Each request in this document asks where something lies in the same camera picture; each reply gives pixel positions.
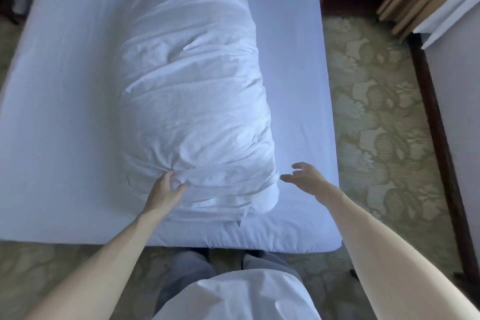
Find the person's left hand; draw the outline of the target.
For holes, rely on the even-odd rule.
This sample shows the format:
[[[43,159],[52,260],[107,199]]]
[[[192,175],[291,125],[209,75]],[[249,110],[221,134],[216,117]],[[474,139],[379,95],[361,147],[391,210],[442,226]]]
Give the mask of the person's left hand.
[[[178,205],[183,196],[171,195],[174,174],[174,171],[168,171],[156,180],[142,210],[143,214],[165,217]]]

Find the person's right hand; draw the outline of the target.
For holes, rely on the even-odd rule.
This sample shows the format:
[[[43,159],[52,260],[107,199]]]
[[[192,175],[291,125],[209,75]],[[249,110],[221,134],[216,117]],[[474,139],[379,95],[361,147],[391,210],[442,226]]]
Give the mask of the person's right hand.
[[[288,174],[304,175],[303,182],[300,184],[293,184],[298,189],[315,197],[320,203],[325,203],[335,194],[336,187],[327,181],[326,178],[311,164],[305,162],[297,162],[292,164],[293,171]]]

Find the white duvet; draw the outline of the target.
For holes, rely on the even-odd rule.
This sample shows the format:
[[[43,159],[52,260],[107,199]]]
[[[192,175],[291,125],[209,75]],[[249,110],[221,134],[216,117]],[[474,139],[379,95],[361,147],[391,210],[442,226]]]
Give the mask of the white duvet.
[[[248,0],[126,0],[113,62],[129,195],[174,171],[171,217],[240,222],[279,200]]]

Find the person's left forearm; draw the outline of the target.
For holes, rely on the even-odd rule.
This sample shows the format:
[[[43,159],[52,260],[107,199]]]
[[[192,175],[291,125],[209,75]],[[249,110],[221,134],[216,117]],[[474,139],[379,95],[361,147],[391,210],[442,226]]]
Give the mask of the person's left forearm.
[[[29,311],[25,320],[109,320],[165,209],[144,210]]]

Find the person's right forearm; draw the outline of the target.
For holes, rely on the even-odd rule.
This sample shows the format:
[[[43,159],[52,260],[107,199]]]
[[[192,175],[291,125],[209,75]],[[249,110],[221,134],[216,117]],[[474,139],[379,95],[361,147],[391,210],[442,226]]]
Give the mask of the person's right forearm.
[[[337,187],[315,198],[330,212],[378,320],[480,320],[439,269]]]

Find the person's grey trousers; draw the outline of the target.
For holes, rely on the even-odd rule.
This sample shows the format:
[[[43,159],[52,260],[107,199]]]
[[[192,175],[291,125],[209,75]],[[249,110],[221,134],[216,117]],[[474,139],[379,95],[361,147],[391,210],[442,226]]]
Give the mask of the person's grey trousers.
[[[245,250],[241,269],[271,269],[288,273],[301,281],[300,275],[284,259],[276,253],[263,250]],[[184,288],[200,280],[207,280],[218,273],[210,263],[209,249],[187,248],[179,251],[174,257],[165,284],[159,292],[153,315]]]

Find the person's white shirt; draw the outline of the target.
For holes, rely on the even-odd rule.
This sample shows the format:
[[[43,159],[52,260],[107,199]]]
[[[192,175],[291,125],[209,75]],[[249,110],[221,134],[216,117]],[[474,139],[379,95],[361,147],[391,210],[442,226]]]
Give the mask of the person's white shirt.
[[[196,281],[152,320],[321,320],[303,283],[274,269],[231,271]]]

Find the white bed mattress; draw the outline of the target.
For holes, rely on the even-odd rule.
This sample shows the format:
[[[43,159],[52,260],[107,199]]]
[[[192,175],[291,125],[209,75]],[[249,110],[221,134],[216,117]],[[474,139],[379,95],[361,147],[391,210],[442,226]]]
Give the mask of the white bed mattress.
[[[248,0],[275,162],[339,186],[319,0]],[[34,0],[0,93],[0,240],[103,245],[130,202],[107,73],[123,0]]]

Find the dark wooden baseboard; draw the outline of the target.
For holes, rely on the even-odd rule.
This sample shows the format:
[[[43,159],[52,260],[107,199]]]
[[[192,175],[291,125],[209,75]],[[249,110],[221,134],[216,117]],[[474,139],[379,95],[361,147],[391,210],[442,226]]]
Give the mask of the dark wooden baseboard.
[[[461,272],[457,272],[453,276],[456,283],[464,287],[480,287],[480,267],[477,262],[471,232],[467,223],[465,207],[447,141],[434,83],[426,54],[422,49],[422,39],[420,35],[411,33],[406,37],[406,41],[410,48],[419,91],[429,124],[430,135],[461,263]]]

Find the white sheer curtain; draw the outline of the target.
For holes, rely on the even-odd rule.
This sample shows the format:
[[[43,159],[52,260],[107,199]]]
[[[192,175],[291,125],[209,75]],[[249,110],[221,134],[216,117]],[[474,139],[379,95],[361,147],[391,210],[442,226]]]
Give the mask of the white sheer curtain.
[[[414,34],[428,34],[421,49],[425,50],[442,37],[467,12],[480,3],[480,0],[447,0],[433,14],[422,21]]]

